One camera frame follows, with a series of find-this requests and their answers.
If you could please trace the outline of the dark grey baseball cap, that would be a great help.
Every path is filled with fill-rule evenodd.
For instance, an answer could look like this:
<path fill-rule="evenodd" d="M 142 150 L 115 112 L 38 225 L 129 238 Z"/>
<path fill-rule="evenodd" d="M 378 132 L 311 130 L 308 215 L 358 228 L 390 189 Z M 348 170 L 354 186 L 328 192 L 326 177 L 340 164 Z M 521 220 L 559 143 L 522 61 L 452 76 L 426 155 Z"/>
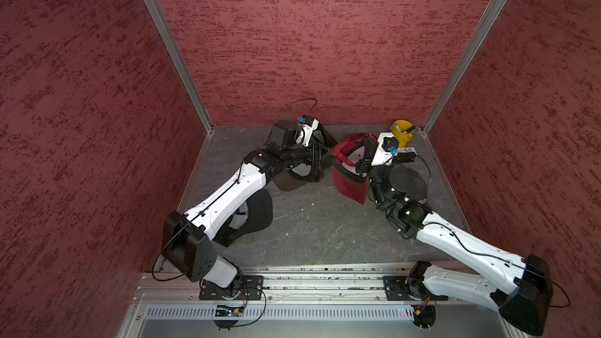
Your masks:
<path fill-rule="evenodd" d="M 411 200 L 427 202 L 427 183 L 419 172 L 401 164 L 393 164 L 388 179 L 393 188 L 405 192 Z"/>

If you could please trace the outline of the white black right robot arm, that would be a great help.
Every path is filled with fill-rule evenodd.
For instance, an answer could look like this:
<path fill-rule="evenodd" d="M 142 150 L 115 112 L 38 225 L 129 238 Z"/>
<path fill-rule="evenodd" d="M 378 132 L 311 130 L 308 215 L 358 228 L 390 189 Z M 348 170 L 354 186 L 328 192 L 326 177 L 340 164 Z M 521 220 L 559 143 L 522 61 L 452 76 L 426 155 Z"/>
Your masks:
<path fill-rule="evenodd" d="M 549 266 L 531 253 L 495 247 L 445 220 L 426 202 L 427 183 L 394 161 L 361 160 L 356 170 L 369 181 L 377 209 L 405 239 L 430 245 L 472 269 L 471 274 L 418 261 L 406 279 L 417 299 L 450 297 L 497 311 L 531 336 L 542 336 L 553 296 Z"/>

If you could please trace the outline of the black baseball cap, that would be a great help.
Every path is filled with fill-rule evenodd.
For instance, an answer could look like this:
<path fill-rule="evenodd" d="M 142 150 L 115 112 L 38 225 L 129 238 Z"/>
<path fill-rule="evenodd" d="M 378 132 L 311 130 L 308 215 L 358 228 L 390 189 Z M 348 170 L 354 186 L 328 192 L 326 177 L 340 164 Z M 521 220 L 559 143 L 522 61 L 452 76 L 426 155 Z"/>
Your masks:
<path fill-rule="evenodd" d="M 226 220 L 214 237 L 214 242 L 229 247 L 241 236 L 262 231 L 272 222 L 272 197 L 267 190 L 259 190 Z"/>

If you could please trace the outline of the red baseball cap front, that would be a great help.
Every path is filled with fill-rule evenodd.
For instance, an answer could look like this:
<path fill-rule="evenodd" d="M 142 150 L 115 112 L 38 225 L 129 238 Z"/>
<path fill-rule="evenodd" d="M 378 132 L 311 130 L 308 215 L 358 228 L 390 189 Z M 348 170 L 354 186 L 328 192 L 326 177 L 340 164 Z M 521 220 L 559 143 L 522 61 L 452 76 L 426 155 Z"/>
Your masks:
<path fill-rule="evenodd" d="M 353 134 L 332 149 L 333 181 L 336 190 L 343 196 L 364 204 L 367 198 L 367 176 L 355 173 L 358 155 L 373 153 L 377 149 L 377 138 L 370 133 Z"/>

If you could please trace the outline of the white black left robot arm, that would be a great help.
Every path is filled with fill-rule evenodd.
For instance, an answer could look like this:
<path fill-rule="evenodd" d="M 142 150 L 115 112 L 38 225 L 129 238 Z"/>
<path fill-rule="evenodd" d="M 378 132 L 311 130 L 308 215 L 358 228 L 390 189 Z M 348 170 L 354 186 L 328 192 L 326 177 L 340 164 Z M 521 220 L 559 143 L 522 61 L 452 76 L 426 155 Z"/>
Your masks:
<path fill-rule="evenodd" d="M 236 288 L 242 276 L 218 256 L 241 236 L 271 225 L 272 200 L 265 187 L 281 174 L 301 183 L 319 182 L 336 140 L 313 117 L 275 122 L 265 144 L 248 153 L 234 175 L 206 200 L 164 222 L 161 256 L 191 282 L 207 280 Z"/>

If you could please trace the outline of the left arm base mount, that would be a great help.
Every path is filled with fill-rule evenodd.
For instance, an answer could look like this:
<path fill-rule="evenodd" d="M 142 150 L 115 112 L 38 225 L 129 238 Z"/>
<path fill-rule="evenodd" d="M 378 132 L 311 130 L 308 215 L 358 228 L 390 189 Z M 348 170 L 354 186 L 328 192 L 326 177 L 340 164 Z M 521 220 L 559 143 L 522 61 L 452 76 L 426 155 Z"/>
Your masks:
<path fill-rule="evenodd" d="M 261 275 L 241 275 L 225 288 L 207 280 L 200 282 L 200 300 L 256 301 L 262 298 L 265 278 Z"/>

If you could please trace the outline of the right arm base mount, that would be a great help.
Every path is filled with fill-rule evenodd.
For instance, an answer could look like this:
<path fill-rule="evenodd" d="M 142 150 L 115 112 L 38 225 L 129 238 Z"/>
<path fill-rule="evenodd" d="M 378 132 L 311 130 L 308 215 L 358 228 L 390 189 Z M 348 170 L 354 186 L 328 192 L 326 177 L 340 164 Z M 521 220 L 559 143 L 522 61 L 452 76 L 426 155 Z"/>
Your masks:
<path fill-rule="evenodd" d="M 383 277 L 383 289 L 388 301 L 447 301 L 447 296 L 434 295 L 421 281 L 407 276 Z"/>

